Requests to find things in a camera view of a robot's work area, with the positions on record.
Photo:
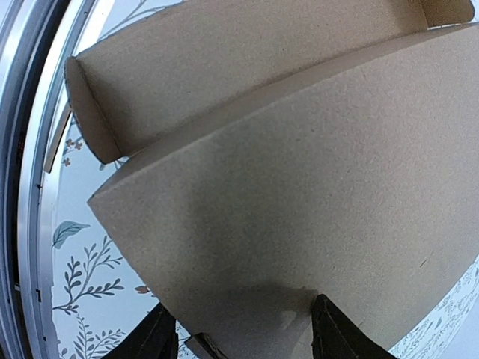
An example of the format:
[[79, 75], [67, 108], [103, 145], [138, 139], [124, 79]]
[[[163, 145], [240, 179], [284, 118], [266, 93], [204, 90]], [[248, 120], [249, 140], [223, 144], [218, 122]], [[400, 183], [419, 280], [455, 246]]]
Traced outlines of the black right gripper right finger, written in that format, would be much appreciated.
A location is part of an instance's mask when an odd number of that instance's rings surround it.
[[366, 336], [326, 295], [311, 307], [314, 359], [396, 359]]

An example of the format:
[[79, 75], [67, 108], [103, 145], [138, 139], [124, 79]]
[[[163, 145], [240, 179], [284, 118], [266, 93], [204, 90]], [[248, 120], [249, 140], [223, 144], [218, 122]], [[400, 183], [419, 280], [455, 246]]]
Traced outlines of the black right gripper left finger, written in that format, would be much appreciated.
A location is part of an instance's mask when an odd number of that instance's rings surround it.
[[177, 359], [176, 319], [158, 303], [103, 359]]

